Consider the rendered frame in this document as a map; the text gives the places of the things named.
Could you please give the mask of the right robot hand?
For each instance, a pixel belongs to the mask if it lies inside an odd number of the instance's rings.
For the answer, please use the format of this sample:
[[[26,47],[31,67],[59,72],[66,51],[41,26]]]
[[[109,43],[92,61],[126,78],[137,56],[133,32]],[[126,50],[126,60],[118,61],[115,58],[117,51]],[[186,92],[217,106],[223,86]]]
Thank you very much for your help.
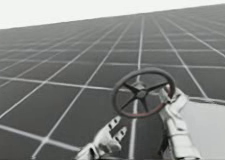
[[[163,109],[174,114],[180,113],[189,100],[188,96],[179,88],[175,88],[172,97],[169,97],[168,85],[159,91],[159,98],[165,103]]]

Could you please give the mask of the grey table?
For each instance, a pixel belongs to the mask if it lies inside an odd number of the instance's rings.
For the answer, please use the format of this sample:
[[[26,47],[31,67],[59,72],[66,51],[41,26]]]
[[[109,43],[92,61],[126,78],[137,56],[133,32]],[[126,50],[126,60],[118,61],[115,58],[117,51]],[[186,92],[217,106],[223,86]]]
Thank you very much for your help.
[[[225,160],[225,105],[188,102],[181,111],[203,160]]]

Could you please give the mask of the dark steering wheel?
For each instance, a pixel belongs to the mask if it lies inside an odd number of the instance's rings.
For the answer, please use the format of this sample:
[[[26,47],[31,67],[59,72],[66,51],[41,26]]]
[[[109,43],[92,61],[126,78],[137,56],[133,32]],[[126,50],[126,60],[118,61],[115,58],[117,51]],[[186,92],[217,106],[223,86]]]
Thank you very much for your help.
[[[139,119],[158,114],[176,93],[170,73],[156,67],[134,70],[113,87],[111,103],[122,117]]]

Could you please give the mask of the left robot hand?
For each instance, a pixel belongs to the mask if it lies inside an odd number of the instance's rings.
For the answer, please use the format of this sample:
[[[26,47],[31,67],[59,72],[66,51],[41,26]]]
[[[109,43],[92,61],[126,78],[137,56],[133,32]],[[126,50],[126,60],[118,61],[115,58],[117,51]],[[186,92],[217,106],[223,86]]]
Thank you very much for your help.
[[[123,126],[114,135],[111,134],[111,131],[120,123],[120,121],[120,116],[112,118],[95,135],[93,144],[100,157],[122,149],[121,141],[126,136],[127,127]]]

